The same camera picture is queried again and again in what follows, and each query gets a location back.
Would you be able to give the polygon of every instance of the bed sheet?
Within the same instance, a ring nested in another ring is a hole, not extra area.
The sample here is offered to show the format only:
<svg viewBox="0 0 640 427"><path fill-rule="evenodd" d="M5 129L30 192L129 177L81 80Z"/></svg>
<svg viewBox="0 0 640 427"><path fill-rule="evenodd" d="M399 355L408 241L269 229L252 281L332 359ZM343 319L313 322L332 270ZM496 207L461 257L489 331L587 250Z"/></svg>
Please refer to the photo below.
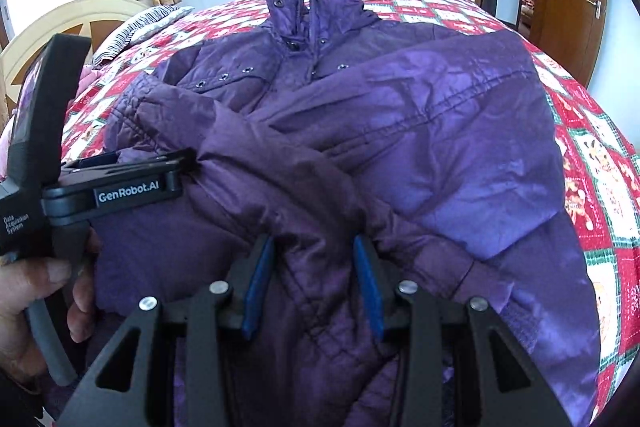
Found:
<svg viewBox="0 0 640 427"><path fill-rule="evenodd" d="M464 34L505 26L469 0L364 0L381 18L430 22ZM63 157L102 151L111 107L140 71L204 39L247 31L268 17L265 0L238 0L195 12L121 53L74 102L63 135ZM564 158L565 209L596 290L600 316L599 412L624 377L640 345L640 156L586 90L556 61L524 40L556 122Z"/></svg>

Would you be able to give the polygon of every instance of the striped pillow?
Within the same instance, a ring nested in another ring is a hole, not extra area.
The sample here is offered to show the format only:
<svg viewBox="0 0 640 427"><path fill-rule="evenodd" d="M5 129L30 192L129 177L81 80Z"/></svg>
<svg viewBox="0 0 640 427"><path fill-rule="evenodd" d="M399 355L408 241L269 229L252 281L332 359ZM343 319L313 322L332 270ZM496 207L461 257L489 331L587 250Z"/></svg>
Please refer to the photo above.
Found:
<svg viewBox="0 0 640 427"><path fill-rule="evenodd" d="M178 6L152 6L124 21L111 35L104 39L104 42L95 51L94 68L99 68L105 62L117 57L129 45L131 36L136 30L158 22L178 8Z"/></svg>
<svg viewBox="0 0 640 427"><path fill-rule="evenodd" d="M175 12L169 13L169 15L160 19L158 22L154 22L153 24L149 24L147 26L144 26L143 28L140 28L139 30L136 30L131 36L129 44L135 46L136 44L140 44L140 42L144 42L150 39L154 35L167 28L167 26L170 26L177 20L186 17L194 10L195 8L193 6L183 6L182 8L177 9Z"/></svg>

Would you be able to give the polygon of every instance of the bed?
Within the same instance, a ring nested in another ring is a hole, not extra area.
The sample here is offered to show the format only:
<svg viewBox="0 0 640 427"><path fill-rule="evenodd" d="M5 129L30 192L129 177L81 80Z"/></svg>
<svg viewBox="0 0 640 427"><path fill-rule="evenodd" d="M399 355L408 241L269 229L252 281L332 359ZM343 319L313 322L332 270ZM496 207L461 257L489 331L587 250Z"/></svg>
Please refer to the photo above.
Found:
<svg viewBox="0 0 640 427"><path fill-rule="evenodd" d="M48 12L12 39L0 54L6 104L11 112L26 71L55 33L89 37L87 62L104 39L131 16L147 8L136 0L74 0Z"/></svg>
<svg viewBox="0 0 640 427"><path fill-rule="evenodd" d="M364 2L381 18L430 22L464 34L506 29L469 0ZM64 128L63 158L73 160L102 151L102 131L111 108L140 71L204 39L248 31L267 17L265 0L238 0L187 15L124 50L102 67L100 79L72 104ZM556 143L564 160L565 209L584 249L598 300L597 414L640 346L640 156L567 71L526 40L524 45L545 86L556 122Z"/></svg>

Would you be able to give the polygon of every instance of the purple down jacket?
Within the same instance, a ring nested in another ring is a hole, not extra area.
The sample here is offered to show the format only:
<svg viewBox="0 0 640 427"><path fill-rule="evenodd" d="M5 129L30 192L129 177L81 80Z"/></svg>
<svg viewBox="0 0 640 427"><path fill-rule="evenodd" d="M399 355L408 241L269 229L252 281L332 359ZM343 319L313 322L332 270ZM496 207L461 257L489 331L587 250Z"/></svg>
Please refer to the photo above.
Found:
<svg viewBox="0 0 640 427"><path fill-rule="evenodd" d="M265 24L177 52L114 109L105 143L121 161L191 147L200 169L178 200L92 223L98 307L192 295L270 233L262 326L225 349L236 425L382 427L397 358L372 339L354 278L366 232L431 292L488 298L586 426L596 302L520 37L384 21L361 0L267 1ZM118 320L98 325L92 351Z"/></svg>

